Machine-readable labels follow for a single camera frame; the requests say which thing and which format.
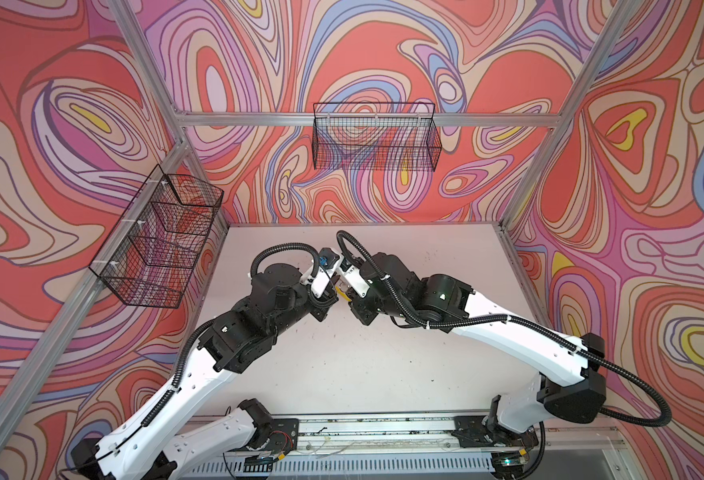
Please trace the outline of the grey keyring with yellow grip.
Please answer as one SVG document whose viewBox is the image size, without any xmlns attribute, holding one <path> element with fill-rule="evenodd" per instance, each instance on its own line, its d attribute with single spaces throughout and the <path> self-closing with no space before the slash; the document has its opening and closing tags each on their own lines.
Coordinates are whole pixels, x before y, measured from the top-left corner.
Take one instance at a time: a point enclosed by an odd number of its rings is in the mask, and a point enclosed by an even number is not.
<svg viewBox="0 0 704 480">
<path fill-rule="evenodd" d="M 350 296 L 350 288 L 348 286 L 336 285 L 335 290 L 337 294 L 346 302 L 350 303 L 352 301 L 352 298 Z"/>
</svg>

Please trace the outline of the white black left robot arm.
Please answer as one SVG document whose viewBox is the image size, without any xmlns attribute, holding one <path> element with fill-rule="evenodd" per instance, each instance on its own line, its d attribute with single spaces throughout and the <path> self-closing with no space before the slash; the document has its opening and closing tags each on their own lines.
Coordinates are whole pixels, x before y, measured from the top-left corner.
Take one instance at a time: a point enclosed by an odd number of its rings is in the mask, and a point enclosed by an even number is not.
<svg viewBox="0 0 704 480">
<path fill-rule="evenodd" d="M 181 479 L 218 454 L 260 451 L 275 438 L 282 441 L 280 452 L 291 451 L 292 438 L 257 399 L 202 427 L 182 429 L 290 327 L 307 316 L 327 317 L 338 300 L 331 279 L 320 260 L 308 274 L 285 263 L 253 269 L 250 294 L 193 332 L 172 377 L 137 413 L 100 440 L 81 440 L 71 452 L 71 471 L 87 479 Z"/>
</svg>

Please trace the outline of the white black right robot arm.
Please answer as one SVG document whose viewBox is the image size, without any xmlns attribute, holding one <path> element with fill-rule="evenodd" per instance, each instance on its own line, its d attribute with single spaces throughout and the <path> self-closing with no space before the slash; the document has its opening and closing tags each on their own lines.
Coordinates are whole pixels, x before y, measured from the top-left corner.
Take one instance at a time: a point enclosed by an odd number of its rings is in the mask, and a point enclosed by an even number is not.
<svg viewBox="0 0 704 480">
<path fill-rule="evenodd" d="M 493 398 L 483 419 L 487 441 L 520 438 L 549 419 L 589 424 L 604 406 L 605 378 L 585 357 L 603 353 L 596 336 L 569 336 L 519 317 L 449 275 L 420 278 L 395 255 L 343 260 L 336 272 L 349 287 L 353 314 L 365 325 L 387 315 L 400 328 L 480 341 L 536 370 L 518 390 Z"/>
</svg>

